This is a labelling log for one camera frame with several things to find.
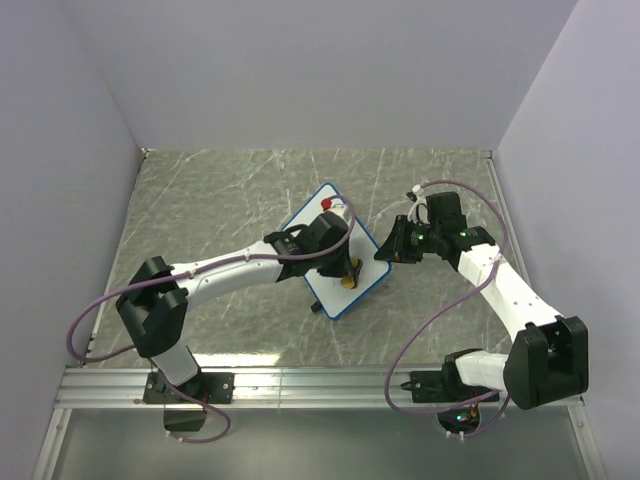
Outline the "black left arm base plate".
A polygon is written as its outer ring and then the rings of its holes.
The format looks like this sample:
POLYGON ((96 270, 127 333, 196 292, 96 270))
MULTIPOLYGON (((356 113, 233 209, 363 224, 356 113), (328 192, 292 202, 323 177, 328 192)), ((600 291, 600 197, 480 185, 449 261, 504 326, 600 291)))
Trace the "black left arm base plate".
MULTIPOLYGON (((189 397, 210 404, 230 404, 233 398, 235 375, 231 372, 200 372, 177 389, 189 397)), ((177 404, 185 399, 173 392, 163 376, 152 371, 146 379, 144 404, 177 404)))

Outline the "yellow bone-shaped whiteboard eraser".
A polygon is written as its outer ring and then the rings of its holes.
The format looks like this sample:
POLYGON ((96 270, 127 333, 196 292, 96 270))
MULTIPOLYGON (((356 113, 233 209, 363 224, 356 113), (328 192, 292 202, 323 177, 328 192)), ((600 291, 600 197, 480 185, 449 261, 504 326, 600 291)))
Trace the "yellow bone-shaped whiteboard eraser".
POLYGON ((346 269, 345 275, 340 280, 341 287, 348 290, 356 289, 362 267, 363 261, 361 259, 350 257, 349 267, 346 269))

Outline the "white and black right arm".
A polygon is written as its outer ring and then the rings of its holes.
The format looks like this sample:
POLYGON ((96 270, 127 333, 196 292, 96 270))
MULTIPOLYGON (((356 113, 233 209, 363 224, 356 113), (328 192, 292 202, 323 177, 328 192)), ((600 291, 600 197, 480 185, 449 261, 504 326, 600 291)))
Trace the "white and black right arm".
POLYGON ((482 227, 464 216, 434 225, 396 217, 376 252, 378 260, 415 264, 426 254, 447 261, 480 294, 506 328, 506 354, 467 349, 446 356, 437 391, 445 402, 505 392, 529 410, 589 387, 588 329, 577 316, 565 317, 542 300, 503 257, 482 227))

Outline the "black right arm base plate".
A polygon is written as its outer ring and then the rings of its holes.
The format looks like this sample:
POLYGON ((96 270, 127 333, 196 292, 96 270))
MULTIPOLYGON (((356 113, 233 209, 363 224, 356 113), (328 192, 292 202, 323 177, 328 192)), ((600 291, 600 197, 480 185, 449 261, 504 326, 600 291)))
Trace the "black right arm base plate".
POLYGON ((446 369, 411 371, 409 380, 400 388, 411 393, 415 404, 456 403, 473 396, 472 388, 464 385, 457 373, 446 369))

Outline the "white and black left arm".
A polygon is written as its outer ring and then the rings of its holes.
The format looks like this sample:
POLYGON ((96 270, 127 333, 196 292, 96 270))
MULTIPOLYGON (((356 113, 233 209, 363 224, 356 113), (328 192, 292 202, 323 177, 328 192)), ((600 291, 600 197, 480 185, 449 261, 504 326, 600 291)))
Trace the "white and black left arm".
POLYGON ((199 270, 198 262, 168 265, 155 257, 136 273, 133 283, 145 283, 146 274, 156 283, 122 294, 116 309, 139 356, 162 371, 167 390, 178 401, 190 402, 202 390, 200 366, 181 340, 191 310, 246 287, 302 277, 312 270, 338 279, 347 289, 357 286, 363 261, 351 255, 347 242, 326 256, 280 260, 280 255, 317 253, 334 244, 329 240, 301 246, 298 239, 290 233, 271 233, 244 250, 215 257, 218 266, 207 272, 199 270))

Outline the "blue-framed small whiteboard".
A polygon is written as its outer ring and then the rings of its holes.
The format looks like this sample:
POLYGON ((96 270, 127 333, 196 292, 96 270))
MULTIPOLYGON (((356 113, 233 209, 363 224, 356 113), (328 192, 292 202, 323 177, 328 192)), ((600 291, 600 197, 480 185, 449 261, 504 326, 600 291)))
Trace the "blue-framed small whiteboard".
MULTIPOLYGON (((335 213, 344 207, 337 188, 331 183, 322 184, 305 203, 287 220, 281 230, 289 230, 292 226, 309 225, 325 207, 335 213)), ((343 262, 344 273, 337 277, 321 275, 317 270, 310 270, 304 280, 315 297, 311 305, 313 313, 323 313, 331 320, 338 320, 358 302, 371 293, 376 285, 391 272, 391 264, 375 260, 379 245, 367 228, 356 217, 349 235, 348 246, 342 246, 339 252, 349 263, 343 262)))

